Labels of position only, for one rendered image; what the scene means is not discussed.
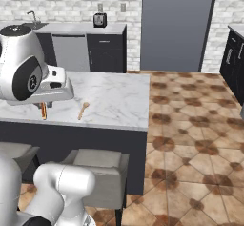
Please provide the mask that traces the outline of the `grey stool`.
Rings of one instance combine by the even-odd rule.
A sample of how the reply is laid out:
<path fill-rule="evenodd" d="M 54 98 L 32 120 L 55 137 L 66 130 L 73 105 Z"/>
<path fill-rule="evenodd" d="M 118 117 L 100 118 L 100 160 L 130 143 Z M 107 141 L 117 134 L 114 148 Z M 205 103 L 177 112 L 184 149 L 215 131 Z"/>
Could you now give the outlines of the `grey stool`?
<path fill-rule="evenodd" d="M 0 142 L 0 152 L 15 160 L 22 172 L 22 182 L 32 183 L 33 175 L 40 166 L 37 153 L 39 147 L 25 143 Z"/>
<path fill-rule="evenodd" d="M 129 155 L 121 152 L 72 150 L 62 164 L 81 166 L 95 175 L 93 192 L 83 199 L 86 206 L 114 209 L 116 226 L 121 226 L 126 207 Z"/>

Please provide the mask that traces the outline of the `steel sink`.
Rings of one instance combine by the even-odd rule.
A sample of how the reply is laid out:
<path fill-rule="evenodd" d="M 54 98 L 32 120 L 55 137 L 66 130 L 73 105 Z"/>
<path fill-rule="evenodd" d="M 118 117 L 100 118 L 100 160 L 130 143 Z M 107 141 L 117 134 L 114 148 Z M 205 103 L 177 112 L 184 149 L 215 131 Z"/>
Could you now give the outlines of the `steel sink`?
<path fill-rule="evenodd" d="M 43 27 L 47 26 L 49 23 L 39 23 L 39 24 L 34 24 L 34 23 L 23 23 L 21 24 L 21 27 L 29 27 L 32 30 L 39 30 L 42 29 Z"/>

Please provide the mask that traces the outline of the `grey doorway with dark frame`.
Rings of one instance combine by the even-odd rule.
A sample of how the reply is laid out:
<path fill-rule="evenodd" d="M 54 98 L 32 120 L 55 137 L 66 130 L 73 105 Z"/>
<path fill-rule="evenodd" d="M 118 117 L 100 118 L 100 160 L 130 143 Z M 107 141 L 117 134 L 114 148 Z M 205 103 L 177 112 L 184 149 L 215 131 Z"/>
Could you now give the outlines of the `grey doorway with dark frame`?
<path fill-rule="evenodd" d="M 142 0 L 140 68 L 198 72 L 214 0 Z"/>

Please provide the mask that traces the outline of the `silver sink tap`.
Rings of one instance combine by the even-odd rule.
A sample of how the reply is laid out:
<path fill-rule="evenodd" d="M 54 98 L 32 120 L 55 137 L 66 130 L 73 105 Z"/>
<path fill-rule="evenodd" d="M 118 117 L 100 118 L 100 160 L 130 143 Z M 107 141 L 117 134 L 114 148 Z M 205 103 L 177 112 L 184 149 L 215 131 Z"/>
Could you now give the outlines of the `silver sink tap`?
<path fill-rule="evenodd" d="M 33 17 L 33 24 L 34 25 L 38 25 L 38 24 L 41 23 L 41 21 L 37 19 L 36 15 L 35 15 L 35 12 L 33 10 L 30 10 L 30 11 L 27 12 L 27 15 L 30 15 L 30 14 Z"/>

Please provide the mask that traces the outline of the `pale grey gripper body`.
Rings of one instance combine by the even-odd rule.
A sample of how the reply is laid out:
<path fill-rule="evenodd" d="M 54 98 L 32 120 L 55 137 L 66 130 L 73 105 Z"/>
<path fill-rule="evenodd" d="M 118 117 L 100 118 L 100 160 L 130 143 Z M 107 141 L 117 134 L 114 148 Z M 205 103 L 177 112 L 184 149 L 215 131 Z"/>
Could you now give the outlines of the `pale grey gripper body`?
<path fill-rule="evenodd" d="M 73 86 L 66 86 L 60 90 L 52 90 L 42 93 L 35 93 L 29 99 L 24 101 L 7 101 L 9 105 L 26 105 L 26 104 L 37 104 L 42 102 L 53 102 L 71 100 L 74 98 Z"/>

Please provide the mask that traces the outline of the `black and silver toaster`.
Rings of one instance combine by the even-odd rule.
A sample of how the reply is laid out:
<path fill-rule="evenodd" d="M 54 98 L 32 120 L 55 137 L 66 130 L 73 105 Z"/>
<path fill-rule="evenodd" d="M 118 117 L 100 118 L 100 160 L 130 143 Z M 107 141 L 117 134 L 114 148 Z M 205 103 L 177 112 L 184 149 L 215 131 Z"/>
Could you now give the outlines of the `black and silver toaster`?
<path fill-rule="evenodd" d="M 107 27 L 107 14 L 105 12 L 98 12 L 93 16 L 93 26 L 95 28 Z"/>

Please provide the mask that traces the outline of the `grey dishwasher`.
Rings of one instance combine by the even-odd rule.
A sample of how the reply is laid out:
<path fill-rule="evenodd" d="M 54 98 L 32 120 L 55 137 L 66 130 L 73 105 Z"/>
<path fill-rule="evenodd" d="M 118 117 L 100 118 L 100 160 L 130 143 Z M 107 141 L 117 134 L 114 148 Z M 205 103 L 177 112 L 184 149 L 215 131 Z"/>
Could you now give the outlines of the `grey dishwasher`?
<path fill-rule="evenodd" d="M 52 43 L 58 67 L 69 72 L 88 72 L 90 70 L 87 38 L 84 34 L 54 34 Z"/>

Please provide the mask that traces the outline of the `dark kitchen island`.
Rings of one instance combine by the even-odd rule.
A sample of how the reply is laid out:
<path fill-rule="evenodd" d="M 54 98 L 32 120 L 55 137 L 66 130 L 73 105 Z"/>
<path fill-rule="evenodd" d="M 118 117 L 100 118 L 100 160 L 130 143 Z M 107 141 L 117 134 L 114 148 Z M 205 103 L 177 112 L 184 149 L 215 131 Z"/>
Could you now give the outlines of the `dark kitchen island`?
<path fill-rule="evenodd" d="M 143 195 L 146 132 L 0 121 L 0 141 L 38 146 L 41 164 L 48 161 L 61 162 L 71 150 L 77 149 L 128 154 L 127 193 Z"/>

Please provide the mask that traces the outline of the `dark base cupboard run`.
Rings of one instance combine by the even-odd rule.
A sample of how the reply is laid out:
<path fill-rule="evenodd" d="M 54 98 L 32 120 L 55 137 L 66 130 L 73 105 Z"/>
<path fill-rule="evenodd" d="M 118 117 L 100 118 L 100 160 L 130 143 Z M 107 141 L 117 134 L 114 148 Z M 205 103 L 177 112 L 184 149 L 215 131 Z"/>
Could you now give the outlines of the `dark base cupboard run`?
<path fill-rule="evenodd" d="M 106 28 L 95 28 L 92 23 L 49 23 L 35 30 L 41 42 L 45 61 L 57 66 L 52 43 L 54 34 L 81 35 L 87 38 L 89 72 L 127 71 L 127 26 L 109 24 Z"/>

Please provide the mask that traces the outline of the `wooden spoon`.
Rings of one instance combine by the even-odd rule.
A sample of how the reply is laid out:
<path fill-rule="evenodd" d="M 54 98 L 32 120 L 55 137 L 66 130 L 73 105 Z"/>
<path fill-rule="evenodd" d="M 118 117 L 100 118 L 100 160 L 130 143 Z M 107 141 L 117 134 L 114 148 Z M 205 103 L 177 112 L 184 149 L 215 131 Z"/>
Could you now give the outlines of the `wooden spoon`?
<path fill-rule="evenodd" d="M 89 102 L 84 102 L 83 103 L 83 106 L 81 108 L 81 111 L 78 115 L 78 120 L 80 120 L 82 118 L 82 115 L 83 115 L 83 112 L 90 106 L 90 103 Z"/>

